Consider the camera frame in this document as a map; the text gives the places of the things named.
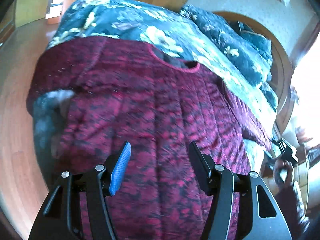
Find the person's right hand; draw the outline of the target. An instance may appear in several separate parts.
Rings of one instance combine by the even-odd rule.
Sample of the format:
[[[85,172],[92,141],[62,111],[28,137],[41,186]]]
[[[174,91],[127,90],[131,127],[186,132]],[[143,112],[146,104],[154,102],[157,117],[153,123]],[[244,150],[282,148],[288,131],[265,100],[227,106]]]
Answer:
[[[277,159],[273,167],[273,178],[279,189],[289,187],[294,181],[294,169],[287,160]]]

